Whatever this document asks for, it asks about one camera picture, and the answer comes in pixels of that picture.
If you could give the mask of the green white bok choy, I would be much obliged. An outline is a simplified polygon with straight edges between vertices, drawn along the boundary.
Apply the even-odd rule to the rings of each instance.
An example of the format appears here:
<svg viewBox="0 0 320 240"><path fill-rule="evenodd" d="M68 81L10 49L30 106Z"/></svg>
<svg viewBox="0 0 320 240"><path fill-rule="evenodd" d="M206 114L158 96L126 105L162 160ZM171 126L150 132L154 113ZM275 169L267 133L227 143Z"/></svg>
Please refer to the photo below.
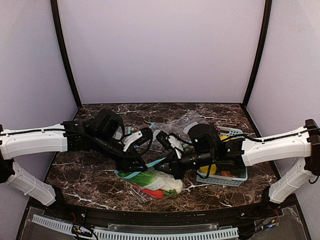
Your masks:
<svg viewBox="0 0 320 240"><path fill-rule="evenodd" d="M115 174L142 189L158 190L161 189L164 196L174 196L180 194L184 190L184 183L182 180L176 180L172 175L149 169L145 172L124 172L115 171Z"/></svg>

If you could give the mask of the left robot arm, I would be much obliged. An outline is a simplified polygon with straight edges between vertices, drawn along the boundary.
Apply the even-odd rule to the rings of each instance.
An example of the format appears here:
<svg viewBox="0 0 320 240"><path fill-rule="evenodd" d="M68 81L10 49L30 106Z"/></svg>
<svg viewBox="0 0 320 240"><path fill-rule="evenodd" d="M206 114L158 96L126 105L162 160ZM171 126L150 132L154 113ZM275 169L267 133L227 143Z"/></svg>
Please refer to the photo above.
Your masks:
<svg viewBox="0 0 320 240"><path fill-rule="evenodd" d="M25 130L0 130L0 182L10 185L24 195L36 199L44 206L63 202L58 187L46 184L25 171L16 157L47 152L95 151L115 161L116 169L124 172L144 172L146 163L135 146L153 141L148 127L133 133L122 133L116 139L117 130L125 130L124 121L117 113L102 109L86 121L64 121L52 126Z"/></svg>

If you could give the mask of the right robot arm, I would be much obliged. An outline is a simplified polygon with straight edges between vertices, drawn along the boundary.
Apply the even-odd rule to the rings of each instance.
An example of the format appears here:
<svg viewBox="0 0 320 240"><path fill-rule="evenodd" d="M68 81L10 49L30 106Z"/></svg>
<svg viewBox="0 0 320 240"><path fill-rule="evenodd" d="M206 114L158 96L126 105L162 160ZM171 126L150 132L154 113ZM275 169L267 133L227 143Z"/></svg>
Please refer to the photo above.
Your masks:
<svg viewBox="0 0 320 240"><path fill-rule="evenodd" d="M157 140L173 153L154 165L154 169L182 180L187 170L216 165L224 171L238 170L256 164L298 158L297 163L276 183L263 191L265 202L280 204L304 183L320 176L320 128L313 119L304 126L277 135L252 138L236 134L220 139L216 128L197 124L188 131L192 149L179 149L175 134L160 133Z"/></svg>

